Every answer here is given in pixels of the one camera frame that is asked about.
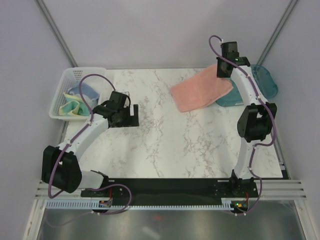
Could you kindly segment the pink terry towel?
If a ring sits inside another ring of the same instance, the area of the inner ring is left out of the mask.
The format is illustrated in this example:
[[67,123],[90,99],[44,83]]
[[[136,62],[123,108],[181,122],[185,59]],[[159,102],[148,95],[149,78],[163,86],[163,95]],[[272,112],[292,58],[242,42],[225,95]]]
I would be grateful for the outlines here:
[[203,109],[233,90],[230,80],[217,77],[217,67],[213,64],[170,89],[181,113]]

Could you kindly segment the yellow green towel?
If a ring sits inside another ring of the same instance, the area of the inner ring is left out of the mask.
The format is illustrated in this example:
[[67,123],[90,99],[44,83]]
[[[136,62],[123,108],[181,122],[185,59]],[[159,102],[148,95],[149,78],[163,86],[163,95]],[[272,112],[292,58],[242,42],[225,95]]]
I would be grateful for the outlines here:
[[91,114],[89,108],[82,99],[67,93],[64,93],[63,95],[66,103],[59,108],[58,113],[60,116],[86,117]]

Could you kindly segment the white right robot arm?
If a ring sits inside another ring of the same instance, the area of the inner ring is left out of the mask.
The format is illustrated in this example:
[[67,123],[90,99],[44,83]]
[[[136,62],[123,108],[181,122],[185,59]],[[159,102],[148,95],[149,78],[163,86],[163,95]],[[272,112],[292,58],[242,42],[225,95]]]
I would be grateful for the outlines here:
[[270,147],[275,142],[277,106],[269,103],[262,94],[254,79],[249,60],[241,57],[238,52],[237,42],[221,42],[220,47],[217,76],[232,79],[244,104],[244,110],[237,122],[237,132],[241,138],[240,152],[231,173],[234,181],[228,185],[232,196],[241,197],[247,191],[245,183],[252,178],[258,178],[253,171],[255,153],[260,147]]

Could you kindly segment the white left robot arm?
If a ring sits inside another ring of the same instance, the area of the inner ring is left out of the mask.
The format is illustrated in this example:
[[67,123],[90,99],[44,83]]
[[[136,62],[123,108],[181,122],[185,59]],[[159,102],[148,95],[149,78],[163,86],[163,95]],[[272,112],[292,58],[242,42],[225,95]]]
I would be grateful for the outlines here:
[[113,91],[108,100],[97,105],[79,132],[58,146],[47,146],[43,151],[41,180],[67,193],[79,188],[92,189],[98,197],[110,190],[105,175],[96,170],[82,170],[80,158],[102,133],[110,128],[138,127],[139,106],[131,104],[128,92]]

